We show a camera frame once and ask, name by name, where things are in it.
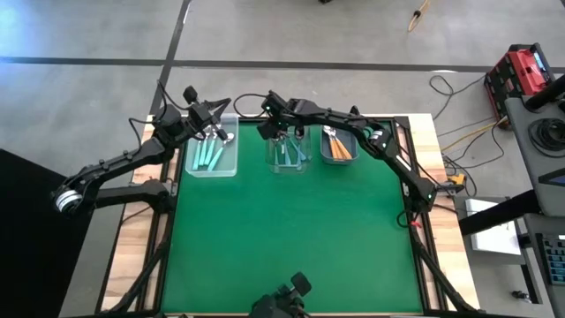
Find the green table mat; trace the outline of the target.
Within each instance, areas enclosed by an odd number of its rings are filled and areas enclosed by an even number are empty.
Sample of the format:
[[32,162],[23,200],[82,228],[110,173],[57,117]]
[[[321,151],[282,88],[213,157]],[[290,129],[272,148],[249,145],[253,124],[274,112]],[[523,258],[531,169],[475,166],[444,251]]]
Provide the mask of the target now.
[[304,274],[309,313],[416,313],[422,308],[408,232],[396,221],[396,174],[360,155],[319,157],[303,173],[275,174],[266,143],[242,125],[237,173],[181,177],[163,291],[167,313],[246,313]]

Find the red black tool case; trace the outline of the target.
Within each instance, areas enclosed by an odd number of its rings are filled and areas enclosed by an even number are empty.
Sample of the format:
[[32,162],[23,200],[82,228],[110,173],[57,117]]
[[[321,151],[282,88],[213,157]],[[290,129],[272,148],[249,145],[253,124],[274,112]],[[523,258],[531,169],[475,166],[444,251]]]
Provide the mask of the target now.
[[508,115],[508,98],[532,96],[555,81],[554,73],[538,42],[512,44],[484,77],[483,85],[492,106],[495,121]]

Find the clear plastic bin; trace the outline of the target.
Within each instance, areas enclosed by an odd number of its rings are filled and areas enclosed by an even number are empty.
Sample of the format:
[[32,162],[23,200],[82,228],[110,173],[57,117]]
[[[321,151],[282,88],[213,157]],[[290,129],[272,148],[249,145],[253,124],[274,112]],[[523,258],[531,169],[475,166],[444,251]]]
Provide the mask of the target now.
[[[311,128],[310,128],[310,126],[308,126],[308,125],[307,126],[297,126],[298,128],[302,128],[302,129],[305,130],[305,137],[302,141],[302,149],[303,149],[303,151],[306,155],[306,159],[302,162],[301,165],[297,165],[297,153],[296,153],[294,147],[290,143],[290,136],[291,136],[291,131],[292,131],[293,127],[294,127],[294,125],[290,125],[287,129],[283,130],[282,132],[279,132],[279,135],[277,137],[279,139],[279,145],[278,145],[279,173],[276,173],[276,174],[304,173],[304,172],[306,172],[306,170],[310,166],[310,163],[312,162],[313,155],[312,155],[312,140],[311,140]],[[287,144],[288,144],[289,154],[290,154],[290,159],[291,159],[291,165],[290,166],[285,165],[285,162],[284,162],[284,155],[282,153],[282,145],[283,145],[282,136],[283,135],[287,137]],[[266,163],[269,165],[270,170],[273,172],[272,151],[273,151],[272,139],[269,139],[267,141],[267,146],[266,146]]]

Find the grey equipment cart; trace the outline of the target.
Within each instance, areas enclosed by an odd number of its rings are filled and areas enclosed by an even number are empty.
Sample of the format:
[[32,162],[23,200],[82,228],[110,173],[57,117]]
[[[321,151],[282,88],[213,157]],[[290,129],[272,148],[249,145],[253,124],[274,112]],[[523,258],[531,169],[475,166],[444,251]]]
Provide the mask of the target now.
[[542,149],[548,157],[540,153],[531,142],[529,129],[531,123],[542,118],[558,118],[565,122],[565,112],[555,103],[548,103],[538,112],[530,112],[524,107],[527,98],[509,98],[505,101],[508,118],[516,136],[532,189],[537,196],[539,207],[546,216],[565,217],[565,185],[549,185],[539,182],[539,178],[548,173],[565,169],[565,151],[551,152]]

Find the black floor mat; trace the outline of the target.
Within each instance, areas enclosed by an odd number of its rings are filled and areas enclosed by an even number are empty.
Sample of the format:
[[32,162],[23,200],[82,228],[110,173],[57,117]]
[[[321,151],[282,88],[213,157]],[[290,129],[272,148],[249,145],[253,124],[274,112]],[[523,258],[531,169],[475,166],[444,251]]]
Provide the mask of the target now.
[[57,318],[92,216],[64,216],[64,176],[0,149],[0,318]]

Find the frosted white plastic bin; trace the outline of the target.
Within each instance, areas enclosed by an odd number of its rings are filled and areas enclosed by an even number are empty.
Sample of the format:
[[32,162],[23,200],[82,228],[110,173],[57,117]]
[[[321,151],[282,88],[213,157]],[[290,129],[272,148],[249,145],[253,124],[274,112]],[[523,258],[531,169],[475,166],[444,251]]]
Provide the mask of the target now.
[[[222,152],[219,162],[215,166],[213,171],[208,171],[207,166],[200,166],[198,170],[192,170],[192,161],[194,156],[194,151],[196,143],[198,140],[189,140],[186,143],[185,151],[185,171],[196,178],[226,178],[234,177],[237,174],[237,157],[238,157],[238,133],[239,133],[239,122],[238,116],[234,113],[222,114],[220,118],[219,128],[223,129],[226,133],[235,133],[235,139],[226,145]],[[206,133],[210,133],[207,140],[207,148],[212,139],[212,130],[207,128]],[[221,147],[223,140],[218,137],[215,141],[215,149],[212,154],[214,157],[217,150]]]

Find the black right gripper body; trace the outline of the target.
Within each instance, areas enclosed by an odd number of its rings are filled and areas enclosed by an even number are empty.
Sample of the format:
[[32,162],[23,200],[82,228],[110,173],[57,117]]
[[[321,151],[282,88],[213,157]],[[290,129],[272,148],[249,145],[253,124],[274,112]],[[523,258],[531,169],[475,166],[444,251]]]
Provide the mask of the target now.
[[287,102],[275,91],[268,91],[261,108],[267,114],[267,119],[261,124],[262,129],[287,129],[290,126],[284,118],[289,113]]

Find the black round pole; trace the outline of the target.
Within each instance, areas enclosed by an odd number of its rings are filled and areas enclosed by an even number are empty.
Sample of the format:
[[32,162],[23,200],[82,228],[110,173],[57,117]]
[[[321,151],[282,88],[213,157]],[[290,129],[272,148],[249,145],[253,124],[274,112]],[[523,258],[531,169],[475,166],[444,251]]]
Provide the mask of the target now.
[[563,94],[565,94],[565,73],[529,98],[525,102],[524,107],[529,111],[535,112]]

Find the blue-grey plastic bin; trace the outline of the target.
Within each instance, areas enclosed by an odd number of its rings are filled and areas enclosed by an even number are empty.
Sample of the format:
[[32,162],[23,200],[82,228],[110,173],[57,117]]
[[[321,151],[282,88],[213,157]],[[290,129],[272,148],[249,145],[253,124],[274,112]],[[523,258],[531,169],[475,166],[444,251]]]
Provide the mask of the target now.
[[328,136],[321,127],[320,133],[320,154],[322,161],[327,164],[349,165],[358,158],[358,143],[355,136],[351,132],[334,128],[335,139],[339,149],[341,150],[343,159],[334,160],[331,155]]

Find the black diagonal bar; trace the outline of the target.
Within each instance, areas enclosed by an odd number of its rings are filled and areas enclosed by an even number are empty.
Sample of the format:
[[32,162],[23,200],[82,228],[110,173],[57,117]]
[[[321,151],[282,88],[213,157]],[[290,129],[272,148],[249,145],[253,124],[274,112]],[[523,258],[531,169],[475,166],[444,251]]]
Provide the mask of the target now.
[[529,190],[491,208],[466,216],[459,221],[459,229],[463,236],[467,236],[508,223],[527,214],[541,213],[537,195],[533,190]]

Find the white box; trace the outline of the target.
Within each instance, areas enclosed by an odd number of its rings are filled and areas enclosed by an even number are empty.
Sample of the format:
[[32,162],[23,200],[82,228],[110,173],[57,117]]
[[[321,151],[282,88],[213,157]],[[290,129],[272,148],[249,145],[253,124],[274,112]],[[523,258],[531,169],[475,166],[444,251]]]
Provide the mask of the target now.
[[[464,201],[467,216],[473,216],[496,205],[492,201],[466,199]],[[471,248],[480,252],[520,255],[516,223],[509,221],[471,235]]]

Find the dark tablet screen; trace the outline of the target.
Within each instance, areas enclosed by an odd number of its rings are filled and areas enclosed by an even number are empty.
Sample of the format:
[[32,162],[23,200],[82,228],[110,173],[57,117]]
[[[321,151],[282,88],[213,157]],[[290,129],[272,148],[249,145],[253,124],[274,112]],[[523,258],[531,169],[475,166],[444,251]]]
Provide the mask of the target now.
[[565,167],[539,176],[539,183],[565,187]]

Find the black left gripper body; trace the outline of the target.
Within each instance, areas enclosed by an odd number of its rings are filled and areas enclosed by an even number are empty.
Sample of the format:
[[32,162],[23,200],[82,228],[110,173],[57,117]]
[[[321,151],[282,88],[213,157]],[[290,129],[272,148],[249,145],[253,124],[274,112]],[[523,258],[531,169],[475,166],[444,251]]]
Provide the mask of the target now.
[[217,124],[217,118],[214,115],[214,109],[216,108],[215,102],[210,102],[204,100],[200,102],[198,100],[198,93],[193,86],[188,86],[184,92],[183,97],[188,107],[188,115],[191,119],[191,123],[201,132],[210,125]]

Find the blue-keyed control panel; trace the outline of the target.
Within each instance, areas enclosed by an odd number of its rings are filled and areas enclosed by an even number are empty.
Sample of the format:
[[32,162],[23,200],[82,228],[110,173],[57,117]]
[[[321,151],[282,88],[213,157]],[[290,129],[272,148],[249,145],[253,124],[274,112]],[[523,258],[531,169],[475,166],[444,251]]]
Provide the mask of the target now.
[[565,235],[541,235],[541,243],[550,284],[565,286]]

